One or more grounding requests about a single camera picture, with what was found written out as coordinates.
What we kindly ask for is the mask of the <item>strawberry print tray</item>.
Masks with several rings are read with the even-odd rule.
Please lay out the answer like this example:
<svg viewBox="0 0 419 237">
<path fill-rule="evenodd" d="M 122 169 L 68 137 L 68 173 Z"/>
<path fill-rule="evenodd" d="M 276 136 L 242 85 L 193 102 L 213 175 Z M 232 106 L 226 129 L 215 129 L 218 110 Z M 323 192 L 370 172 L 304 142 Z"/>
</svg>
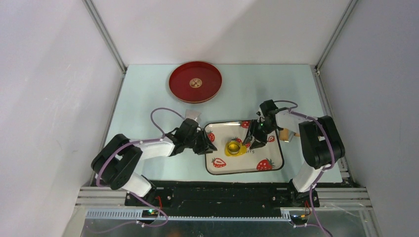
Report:
<svg viewBox="0 0 419 237">
<path fill-rule="evenodd" d="M 267 136 L 267 144 L 262 148 L 251 149 L 249 143 L 243 145 L 240 155 L 227 152 L 228 142 L 235 140 L 242 143 L 246 136 L 248 121 L 230 121 L 209 123 L 205 131 L 217 151 L 205 155 L 207 172 L 212 175 L 226 175 L 249 172 L 280 170 L 284 166 L 278 132 Z"/>
</svg>

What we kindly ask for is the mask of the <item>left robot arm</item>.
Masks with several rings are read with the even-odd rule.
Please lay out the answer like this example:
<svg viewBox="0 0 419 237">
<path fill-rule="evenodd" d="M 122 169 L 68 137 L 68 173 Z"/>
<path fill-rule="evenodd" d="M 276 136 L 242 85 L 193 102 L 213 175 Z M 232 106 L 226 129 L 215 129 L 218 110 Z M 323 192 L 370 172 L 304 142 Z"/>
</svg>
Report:
<svg viewBox="0 0 419 237">
<path fill-rule="evenodd" d="M 172 157 L 191 149 L 197 155 L 217 151 L 206 131 L 190 118 L 162 138 L 130 140 L 123 134 L 115 135 L 91 163 L 97 180 L 112 190 L 123 189 L 137 195 L 143 205 L 152 205 L 156 199 L 154 185 L 144 175 L 135 172 L 140 160 Z"/>
</svg>

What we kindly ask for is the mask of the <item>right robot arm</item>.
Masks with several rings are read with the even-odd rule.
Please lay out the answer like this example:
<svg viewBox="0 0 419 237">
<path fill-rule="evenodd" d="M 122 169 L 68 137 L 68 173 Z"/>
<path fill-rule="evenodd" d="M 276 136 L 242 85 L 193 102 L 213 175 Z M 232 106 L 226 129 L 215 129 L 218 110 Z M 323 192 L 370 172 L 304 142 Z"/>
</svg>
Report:
<svg viewBox="0 0 419 237">
<path fill-rule="evenodd" d="M 264 147 L 268 135 L 287 129 L 300 135 L 304 163 L 298 174 L 291 179 L 294 189 L 287 193 L 288 202 L 301 206 L 307 193 L 313 190 L 323 173 L 332 169 L 336 161 L 345 155 L 345 147 L 331 116 L 311 117 L 295 111 L 292 107 L 278 108 L 276 101 L 267 100 L 260 104 L 258 119 L 249 122 L 243 144 L 251 149 Z"/>
</svg>

